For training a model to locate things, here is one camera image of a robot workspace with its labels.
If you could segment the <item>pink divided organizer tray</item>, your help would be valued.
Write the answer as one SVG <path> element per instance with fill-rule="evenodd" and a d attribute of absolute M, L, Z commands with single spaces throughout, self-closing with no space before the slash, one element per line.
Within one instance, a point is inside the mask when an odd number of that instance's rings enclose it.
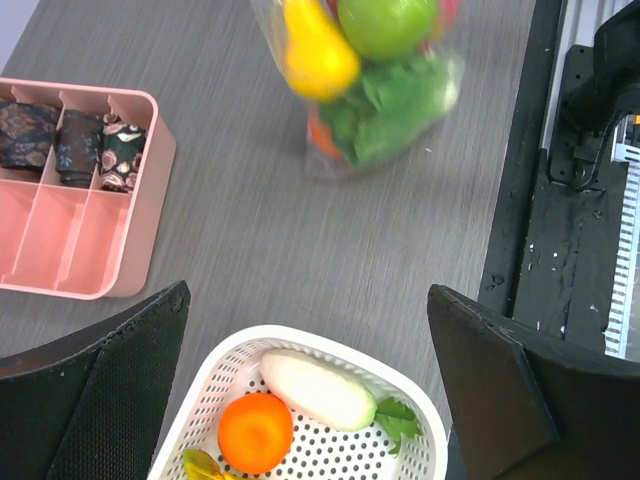
<path fill-rule="evenodd" d="M 42 172 L 1 172 L 1 287 L 74 300 L 131 297 L 147 279 L 176 152 L 156 99 L 142 90 L 2 78 L 8 102 L 114 113 L 147 130 L 135 187 L 63 185 L 48 154 Z"/>

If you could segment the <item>red toy apple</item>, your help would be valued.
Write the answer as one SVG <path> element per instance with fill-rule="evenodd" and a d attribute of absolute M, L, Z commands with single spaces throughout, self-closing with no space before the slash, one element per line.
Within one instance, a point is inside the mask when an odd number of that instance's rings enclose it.
<path fill-rule="evenodd" d="M 438 41 L 445 38 L 455 23 L 459 3 L 459 0 L 438 1 L 438 12 L 430 32 L 418 47 L 420 52 L 427 52 L 430 46 L 435 45 Z"/>

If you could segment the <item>green toy apple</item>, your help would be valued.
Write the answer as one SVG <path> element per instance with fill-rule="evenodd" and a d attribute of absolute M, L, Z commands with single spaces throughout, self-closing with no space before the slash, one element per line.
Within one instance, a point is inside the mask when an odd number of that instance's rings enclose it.
<path fill-rule="evenodd" d="M 386 61 L 416 48 L 432 33 L 438 1 L 342 0 L 337 2 L 341 29 L 363 57 Z"/>

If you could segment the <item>small orange toy fruit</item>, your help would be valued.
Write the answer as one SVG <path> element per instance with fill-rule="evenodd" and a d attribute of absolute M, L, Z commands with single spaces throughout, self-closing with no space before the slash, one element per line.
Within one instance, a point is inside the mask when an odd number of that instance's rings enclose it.
<path fill-rule="evenodd" d="M 277 467 L 293 442 L 289 408 L 276 396 L 251 393 L 222 412 L 217 442 L 224 460 L 246 474 L 265 474 Z"/>

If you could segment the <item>yellow toy banana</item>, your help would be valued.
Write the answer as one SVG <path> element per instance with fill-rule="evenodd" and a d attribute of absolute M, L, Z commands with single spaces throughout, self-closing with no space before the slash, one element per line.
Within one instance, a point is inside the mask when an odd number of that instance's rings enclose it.
<path fill-rule="evenodd" d="M 227 452 L 224 458 L 232 469 L 239 472 L 239 475 L 225 470 L 217 460 L 203 450 L 187 449 L 182 453 L 182 460 L 188 479 L 243 479 L 244 475 L 260 476 L 267 471 L 247 451 L 241 450 L 239 453 Z"/>

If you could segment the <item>black pink dotted sock roll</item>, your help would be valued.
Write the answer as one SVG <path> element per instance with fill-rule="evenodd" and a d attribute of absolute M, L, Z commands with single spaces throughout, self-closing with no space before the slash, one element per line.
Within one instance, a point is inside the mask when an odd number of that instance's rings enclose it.
<path fill-rule="evenodd" d="M 103 116 L 101 138 L 101 188 L 121 193 L 132 192 L 142 163 L 147 131 L 126 123 L 116 114 L 106 114 Z"/>

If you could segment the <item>black brown sock roll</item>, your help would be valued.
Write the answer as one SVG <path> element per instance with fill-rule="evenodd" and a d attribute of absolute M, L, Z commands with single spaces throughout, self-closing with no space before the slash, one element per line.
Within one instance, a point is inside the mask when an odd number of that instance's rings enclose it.
<path fill-rule="evenodd" d="M 56 172 L 62 185 L 88 189 L 102 151 L 103 121 L 99 115 L 67 109 L 56 132 Z"/>

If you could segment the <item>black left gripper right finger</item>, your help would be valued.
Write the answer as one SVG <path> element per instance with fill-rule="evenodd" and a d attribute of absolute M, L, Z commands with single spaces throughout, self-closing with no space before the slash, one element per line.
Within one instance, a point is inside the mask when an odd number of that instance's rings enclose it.
<path fill-rule="evenodd" d="M 636 479 L 639 366 L 431 286 L 428 321 L 471 479 Z"/>

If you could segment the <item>white perforated plastic basket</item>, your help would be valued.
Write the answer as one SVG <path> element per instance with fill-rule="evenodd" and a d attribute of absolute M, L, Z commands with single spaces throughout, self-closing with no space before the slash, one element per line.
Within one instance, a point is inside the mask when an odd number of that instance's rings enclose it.
<path fill-rule="evenodd" d="M 412 380 L 332 340 L 263 325 L 201 365 L 153 479 L 442 479 L 448 436 Z"/>

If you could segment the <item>clear zip top bag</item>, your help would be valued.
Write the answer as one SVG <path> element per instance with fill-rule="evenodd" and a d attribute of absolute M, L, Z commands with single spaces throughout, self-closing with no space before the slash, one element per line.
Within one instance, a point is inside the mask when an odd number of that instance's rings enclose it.
<path fill-rule="evenodd" d="M 379 168 L 442 120 L 464 65 L 441 41 L 456 1 L 254 1 L 274 63 L 308 105 L 305 171 Z"/>

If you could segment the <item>white toy radish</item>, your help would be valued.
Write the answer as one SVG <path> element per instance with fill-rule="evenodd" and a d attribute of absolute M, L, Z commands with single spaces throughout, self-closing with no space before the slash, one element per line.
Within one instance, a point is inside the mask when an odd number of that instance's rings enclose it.
<path fill-rule="evenodd" d="M 378 401 L 354 374 L 295 350 L 267 351 L 259 364 L 265 385 L 286 405 L 341 432 L 358 432 L 378 423 L 399 453 L 402 440 L 423 435 L 408 405 L 386 397 Z"/>

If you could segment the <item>green toy lettuce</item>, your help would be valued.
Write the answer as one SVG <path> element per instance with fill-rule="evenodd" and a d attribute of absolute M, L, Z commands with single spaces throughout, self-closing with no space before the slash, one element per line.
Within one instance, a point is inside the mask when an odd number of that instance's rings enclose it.
<path fill-rule="evenodd" d="M 462 74 L 462 63 L 444 54 L 417 53 L 373 65 L 343 96 L 319 106 L 320 120 L 353 168 L 373 168 L 451 111 Z"/>

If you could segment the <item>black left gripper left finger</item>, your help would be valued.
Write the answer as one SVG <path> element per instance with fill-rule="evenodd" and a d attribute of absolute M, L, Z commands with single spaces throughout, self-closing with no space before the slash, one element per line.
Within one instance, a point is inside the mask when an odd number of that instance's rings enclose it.
<path fill-rule="evenodd" d="M 108 319 L 2 358 L 2 478 L 146 478 L 190 300 L 179 281 Z"/>

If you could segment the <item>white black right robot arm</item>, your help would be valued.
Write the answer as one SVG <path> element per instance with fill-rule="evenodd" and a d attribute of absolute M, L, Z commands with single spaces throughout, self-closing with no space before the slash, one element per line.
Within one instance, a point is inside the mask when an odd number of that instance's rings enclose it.
<path fill-rule="evenodd" d="M 639 113 L 639 1 L 595 32 L 591 75 L 569 96 L 563 113 L 578 131 L 602 133 Z"/>

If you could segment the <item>dark brown sock roll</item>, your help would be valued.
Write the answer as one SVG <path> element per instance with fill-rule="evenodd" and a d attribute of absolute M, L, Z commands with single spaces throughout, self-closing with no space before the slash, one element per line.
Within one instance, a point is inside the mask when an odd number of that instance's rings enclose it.
<path fill-rule="evenodd" d="M 42 172 L 61 109 L 48 104 L 1 101 L 1 167 Z"/>

